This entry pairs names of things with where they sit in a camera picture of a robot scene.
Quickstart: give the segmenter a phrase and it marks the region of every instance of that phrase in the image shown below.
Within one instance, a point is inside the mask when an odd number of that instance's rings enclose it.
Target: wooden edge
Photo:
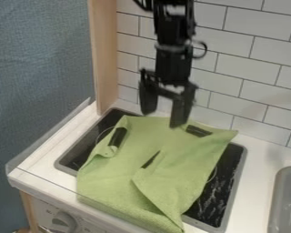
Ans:
[[[39,233],[38,224],[37,224],[37,221],[36,221],[33,202],[32,202],[32,197],[30,195],[26,194],[23,191],[19,191],[19,193],[20,193],[20,197],[21,197],[21,199],[23,201],[26,218],[27,218],[27,220],[29,222],[29,226],[30,226],[31,232],[32,233]]]
[[[117,100],[116,0],[87,0],[99,115]]]

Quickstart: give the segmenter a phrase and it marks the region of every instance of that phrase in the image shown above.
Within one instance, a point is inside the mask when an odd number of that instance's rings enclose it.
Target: green cloth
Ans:
[[[194,136],[187,125],[213,134]],[[118,149],[108,146],[117,127],[127,129]],[[77,198],[152,232],[183,232],[181,215],[201,195],[236,134],[194,122],[171,129],[165,117],[123,116],[79,170]]]

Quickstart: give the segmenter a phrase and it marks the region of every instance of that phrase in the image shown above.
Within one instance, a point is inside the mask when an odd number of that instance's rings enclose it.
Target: gray basin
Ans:
[[[291,233],[291,167],[280,170],[268,223],[268,233]]]

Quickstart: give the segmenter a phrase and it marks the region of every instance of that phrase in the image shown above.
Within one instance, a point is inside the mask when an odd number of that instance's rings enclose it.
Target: blue fabric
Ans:
[[[26,225],[5,163],[94,96],[86,0],[0,0],[0,233]]]

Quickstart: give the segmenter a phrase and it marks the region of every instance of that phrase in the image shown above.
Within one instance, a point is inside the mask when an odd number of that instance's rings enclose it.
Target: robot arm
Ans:
[[[173,100],[170,127],[179,127],[189,118],[198,86],[189,82],[194,56],[192,37],[196,33],[194,0],[133,0],[145,11],[153,12],[156,44],[156,70],[142,69],[139,83],[141,111],[148,115],[156,111],[158,96]],[[182,86],[180,94],[166,89]]]

